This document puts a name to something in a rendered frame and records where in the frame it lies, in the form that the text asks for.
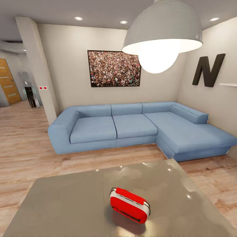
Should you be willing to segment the radio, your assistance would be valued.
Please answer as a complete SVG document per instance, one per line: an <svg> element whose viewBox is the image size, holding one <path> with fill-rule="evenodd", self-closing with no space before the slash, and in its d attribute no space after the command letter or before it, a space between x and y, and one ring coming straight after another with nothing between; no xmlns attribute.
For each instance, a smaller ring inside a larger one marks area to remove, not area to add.
<svg viewBox="0 0 237 237"><path fill-rule="evenodd" d="M110 192L111 207L122 215L143 224L150 215L148 202L135 194L121 188L114 188Z"/></svg>

